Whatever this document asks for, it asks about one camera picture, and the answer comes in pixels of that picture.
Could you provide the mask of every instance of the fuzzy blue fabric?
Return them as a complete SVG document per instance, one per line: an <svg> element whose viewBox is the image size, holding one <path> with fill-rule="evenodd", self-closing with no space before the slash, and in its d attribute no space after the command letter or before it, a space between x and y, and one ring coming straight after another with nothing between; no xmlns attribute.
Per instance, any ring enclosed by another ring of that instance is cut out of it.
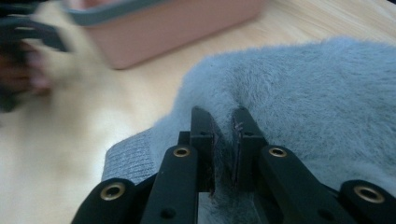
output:
<svg viewBox="0 0 396 224"><path fill-rule="evenodd" d="M169 115L107 152L103 179L138 182L153 174L178 133L190 128L196 105L211 113L226 141L232 113L242 105L270 144L292 150L323 184L339 189L363 179L396 195L396 48L390 45L338 37L207 57L184 77ZM135 150L142 135L150 141ZM146 163L139 163L143 154ZM223 165L225 157L218 158ZM200 206L200 223L258 221L251 195L227 187L214 199L202 195Z"/></svg>

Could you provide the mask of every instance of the wooden table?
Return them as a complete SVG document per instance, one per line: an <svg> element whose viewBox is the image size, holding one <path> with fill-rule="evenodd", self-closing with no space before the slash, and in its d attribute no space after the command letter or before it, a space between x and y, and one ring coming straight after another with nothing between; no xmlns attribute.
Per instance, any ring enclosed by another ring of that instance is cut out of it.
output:
<svg viewBox="0 0 396 224"><path fill-rule="evenodd" d="M183 75L206 55L336 35L396 45L396 6L385 0L269 0L255 21L114 71L58 3L38 17L62 27L74 52L41 48L52 95L26 96L18 110L0 114L0 222L7 224L69 223L100 182L106 150L166 114Z"/></svg>

